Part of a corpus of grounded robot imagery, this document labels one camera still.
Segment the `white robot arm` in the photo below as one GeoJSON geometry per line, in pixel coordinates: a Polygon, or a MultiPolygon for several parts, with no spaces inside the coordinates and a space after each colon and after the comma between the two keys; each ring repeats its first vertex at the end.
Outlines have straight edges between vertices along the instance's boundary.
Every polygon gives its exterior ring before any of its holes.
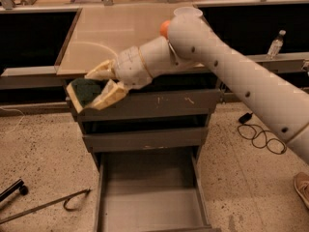
{"type": "Polygon", "coordinates": [[[223,43],[200,17],[179,14],[160,36],[99,64],[88,79],[108,81],[99,100],[107,107],[153,78],[197,64],[211,70],[302,160],[309,163],[309,95],[223,43]]]}

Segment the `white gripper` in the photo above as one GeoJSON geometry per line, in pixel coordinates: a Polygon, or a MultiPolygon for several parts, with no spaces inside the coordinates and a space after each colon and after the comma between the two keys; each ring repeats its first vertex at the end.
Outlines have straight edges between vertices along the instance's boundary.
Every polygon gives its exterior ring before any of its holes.
{"type": "Polygon", "coordinates": [[[116,58],[116,65],[114,60],[106,60],[85,75],[86,79],[94,80],[116,77],[121,82],[109,80],[101,93],[86,105],[87,108],[103,110],[122,100],[128,89],[141,89],[152,82],[153,78],[147,71],[137,46],[122,51],[116,58]]]}

